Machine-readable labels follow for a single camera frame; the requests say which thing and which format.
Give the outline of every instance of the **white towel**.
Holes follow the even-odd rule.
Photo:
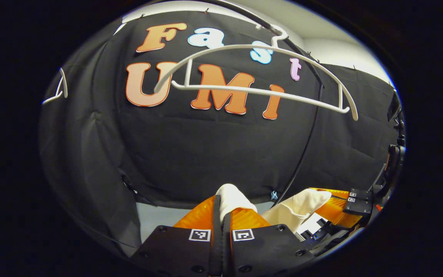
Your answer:
[[[239,189],[232,184],[224,184],[221,186],[216,195],[220,195],[220,223],[229,212],[236,208],[253,209],[257,212],[257,208],[249,201]]]
[[[331,198],[329,191],[304,189],[287,200],[278,203],[262,214],[271,225],[285,224],[295,233],[297,228]]]

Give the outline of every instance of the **blue letter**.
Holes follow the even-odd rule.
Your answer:
[[[188,42],[192,46],[203,47],[207,46],[209,49],[222,47],[223,37],[225,34],[215,28],[199,28],[194,31],[198,35],[191,35]]]
[[[255,41],[252,45],[260,45],[260,46],[270,46],[269,44],[265,44],[264,42]],[[271,62],[271,55],[273,54],[272,50],[254,48],[251,51],[251,58],[256,62],[260,62],[263,65],[267,65]]]

